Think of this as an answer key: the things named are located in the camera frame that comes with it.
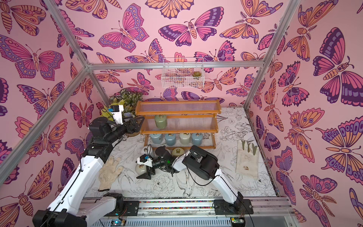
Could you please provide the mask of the cream tea canister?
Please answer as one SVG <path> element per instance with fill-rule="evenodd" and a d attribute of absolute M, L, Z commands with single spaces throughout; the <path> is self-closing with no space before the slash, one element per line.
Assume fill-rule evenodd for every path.
<path fill-rule="evenodd" d="M 136 167 L 135 167 L 136 175 L 137 176 L 140 176 L 142 174 L 147 173 L 147 168 L 148 168 L 148 166 L 146 166 L 146 165 L 139 165 L 139 164 L 137 164 Z"/>

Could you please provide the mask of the sage green tea canister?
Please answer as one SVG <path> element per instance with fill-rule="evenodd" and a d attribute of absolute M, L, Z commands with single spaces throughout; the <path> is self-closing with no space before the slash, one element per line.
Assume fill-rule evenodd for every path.
<path fill-rule="evenodd" d="M 167 116 L 164 114 L 157 114 L 154 117 L 157 128 L 164 129 L 167 127 Z"/>

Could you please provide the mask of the pale yellow-green tea canister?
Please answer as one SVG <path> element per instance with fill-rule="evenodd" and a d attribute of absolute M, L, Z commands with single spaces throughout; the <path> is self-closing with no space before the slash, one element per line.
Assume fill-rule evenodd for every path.
<path fill-rule="evenodd" d="M 185 154 L 185 151 L 183 148 L 174 148 L 172 151 L 172 157 L 179 157 L 181 155 Z"/>

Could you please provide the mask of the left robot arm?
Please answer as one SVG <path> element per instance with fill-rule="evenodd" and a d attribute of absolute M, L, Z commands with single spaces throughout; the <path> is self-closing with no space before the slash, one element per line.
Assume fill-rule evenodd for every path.
<path fill-rule="evenodd" d="M 87 189 L 110 157 L 113 143 L 125 134 L 139 132 L 145 118 L 131 118 L 123 124 L 98 117 L 89 125 L 93 135 L 80 164 L 62 192 L 46 210 L 33 216 L 36 227 L 90 227 L 109 213 L 122 214 L 125 204 L 122 194 L 107 193 L 85 211 L 79 208 Z"/>

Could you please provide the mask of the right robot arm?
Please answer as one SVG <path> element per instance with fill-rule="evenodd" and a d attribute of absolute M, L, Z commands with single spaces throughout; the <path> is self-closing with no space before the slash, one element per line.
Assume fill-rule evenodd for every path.
<path fill-rule="evenodd" d="M 150 152 L 152 148 L 145 147 L 146 153 L 137 158 L 137 167 L 141 169 L 138 179 L 150 180 L 156 174 L 156 169 L 170 174 L 176 174 L 184 169 L 188 173 L 195 173 L 196 176 L 208 183 L 200 186 L 213 184 L 222 195 L 222 200 L 214 202 L 216 214 L 226 214 L 227 212 L 241 212 L 243 210 L 243 195 L 233 187 L 228 178 L 222 172 L 218 159 L 206 150 L 193 145 L 189 151 L 179 156 L 173 156 L 165 147 L 158 147 L 154 155 Z"/>

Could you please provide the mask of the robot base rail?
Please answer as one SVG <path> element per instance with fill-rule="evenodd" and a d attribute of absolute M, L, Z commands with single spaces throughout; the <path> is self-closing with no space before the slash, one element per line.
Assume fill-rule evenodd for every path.
<path fill-rule="evenodd" d="M 123 212 L 97 218 L 93 227 L 298 227 L 282 197 L 246 197 L 240 209 L 216 198 L 125 198 Z"/>

